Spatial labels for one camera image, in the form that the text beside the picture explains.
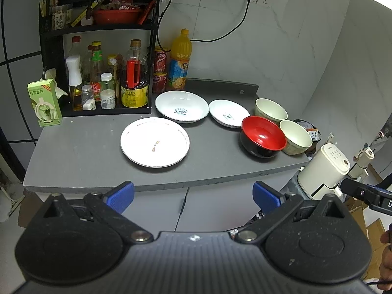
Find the person's right hand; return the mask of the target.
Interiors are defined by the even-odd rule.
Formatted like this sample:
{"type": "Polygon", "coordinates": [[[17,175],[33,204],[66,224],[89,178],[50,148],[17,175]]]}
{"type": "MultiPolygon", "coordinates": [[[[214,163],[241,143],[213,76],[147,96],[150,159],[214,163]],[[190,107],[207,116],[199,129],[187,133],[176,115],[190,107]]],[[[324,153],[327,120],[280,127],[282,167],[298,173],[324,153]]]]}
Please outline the person's right hand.
{"type": "Polygon", "coordinates": [[[380,263],[380,284],[377,286],[380,290],[390,291],[391,290],[391,226],[389,227],[389,231],[386,231],[381,237],[380,242],[382,244],[386,244],[387,246],[384,248],[381,263],[380,263]]]}

